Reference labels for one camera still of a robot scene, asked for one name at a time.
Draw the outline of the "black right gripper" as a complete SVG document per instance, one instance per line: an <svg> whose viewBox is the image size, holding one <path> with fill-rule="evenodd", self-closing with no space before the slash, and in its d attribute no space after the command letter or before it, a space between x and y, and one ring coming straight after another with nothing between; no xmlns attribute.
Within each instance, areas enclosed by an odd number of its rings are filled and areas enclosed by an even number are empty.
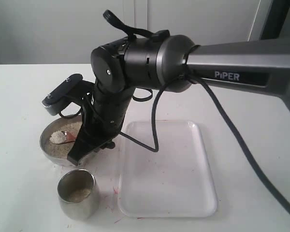
<svg viewBox="0 0 290 232"><path fill-rule="evenodd" d="M93 91L84 97L83 123L67 160L74 166L92 151L100 148L118 136L134 87L125 87L118 93L111 93L94 83Z"/></svg>

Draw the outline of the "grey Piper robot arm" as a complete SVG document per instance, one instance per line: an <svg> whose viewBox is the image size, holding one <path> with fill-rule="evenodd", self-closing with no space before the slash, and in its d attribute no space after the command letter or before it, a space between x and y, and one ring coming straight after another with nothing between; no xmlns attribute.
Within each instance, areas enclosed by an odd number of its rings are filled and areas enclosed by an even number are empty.
<svg viewBox="0 0 290 232"><path fill-rule="evenodd" d="M91 52L94 83L80 81L82 126L67 159L112 147L137 88L183 92L192 83L279 97L290 111L290 40L196 45L184 35L162 42L118 41Z"/></svg>

